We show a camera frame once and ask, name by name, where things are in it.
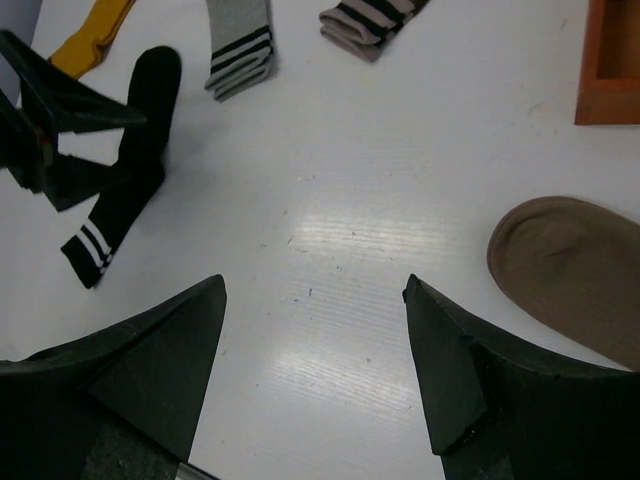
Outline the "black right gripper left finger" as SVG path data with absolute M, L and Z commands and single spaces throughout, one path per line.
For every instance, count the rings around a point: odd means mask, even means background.
M 215 275 L 1 364 L 5 479 L 172 479 L 189 460 L 226 309 Z

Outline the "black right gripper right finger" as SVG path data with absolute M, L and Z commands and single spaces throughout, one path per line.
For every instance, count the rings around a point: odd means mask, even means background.
M 403 293 L 432 452 L 449 479 L 635 479 L 639 377 L 541 348 L 416 276 Z

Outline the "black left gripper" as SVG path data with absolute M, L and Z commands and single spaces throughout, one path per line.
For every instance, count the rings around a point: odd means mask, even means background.
M 62 212 L 130 180 L 127 169 L 55 153 L 55 132 L 138 127 L 144 114 L 70 77 L 10 30 L 1 31 L 1 55 L 20 79 L 23 107 L 1 92 L 1 168 L 21 188 L 44 193 Z

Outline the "black sock with white stripes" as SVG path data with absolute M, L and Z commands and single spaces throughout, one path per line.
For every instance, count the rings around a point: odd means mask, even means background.
M 129 229 L 164 181 L 168 144 L 182 65 L 167 46 L 145 51 L 136 61 L 128 104 L 145 114 L 145 125 L 124 130 L 115 166 L 128 181 L 101 193 L 80 230 L 61 251 L 80 282 L 95 287 L 111 264 Z

